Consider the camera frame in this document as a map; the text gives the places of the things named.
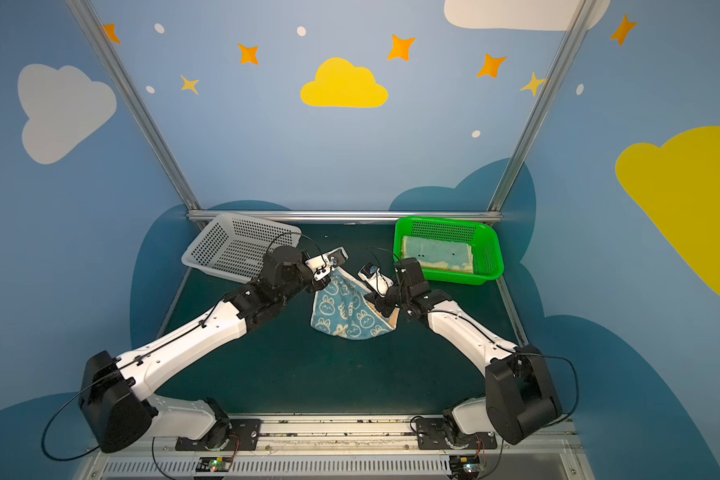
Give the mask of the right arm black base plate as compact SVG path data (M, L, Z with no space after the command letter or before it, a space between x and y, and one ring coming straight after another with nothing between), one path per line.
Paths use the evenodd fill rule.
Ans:
M466 434L454 420L443 417L414 416L409 421L419 450L496 450L493 432Z

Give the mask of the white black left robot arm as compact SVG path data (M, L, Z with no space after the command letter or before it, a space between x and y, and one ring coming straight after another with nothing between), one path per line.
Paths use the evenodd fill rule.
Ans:
M309 257L296 247L279 246L264 255L256 277L196 319L119 356L102 351L91 357L78 405L100 450L118 452L144 437L177 437L207 450L222 449L232 427L215 400L173 399L158 395L158 389L208 353L275 318L299 293L324 289L347 258L341 247Z

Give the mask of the pale yellow towel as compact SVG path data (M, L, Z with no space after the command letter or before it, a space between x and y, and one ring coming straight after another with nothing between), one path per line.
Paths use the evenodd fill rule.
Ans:
M474 272L471 247L465 243L404 236L402 253L405 258L415 258L426 269Z

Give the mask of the teal patterned towel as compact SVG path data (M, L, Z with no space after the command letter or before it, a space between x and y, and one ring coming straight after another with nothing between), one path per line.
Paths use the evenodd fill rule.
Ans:
M364 296L371 293L341 268L330 275L330 283L315 293L310 326L326 335L362 341L391 333L397 328L399 310L383 317Z

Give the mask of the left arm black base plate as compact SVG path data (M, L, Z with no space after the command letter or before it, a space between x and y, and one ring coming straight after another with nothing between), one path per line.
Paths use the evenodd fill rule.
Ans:
M262 421L258 418L232 418L218 421L199 440L179 437L176 451L240 452L257 448Z

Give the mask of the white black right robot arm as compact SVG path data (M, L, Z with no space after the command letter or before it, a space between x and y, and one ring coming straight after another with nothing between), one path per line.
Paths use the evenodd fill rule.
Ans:
M365 295L383 317L404 312L456 347L483 375L484 395L443 414L446 438L457 444L469 435L494 433L516 445L564 417L547 365L532 345L519 346L495 334L464 311L453 297L433 289L420 263L405 258L390 279L368 263L359 272L371 289Z

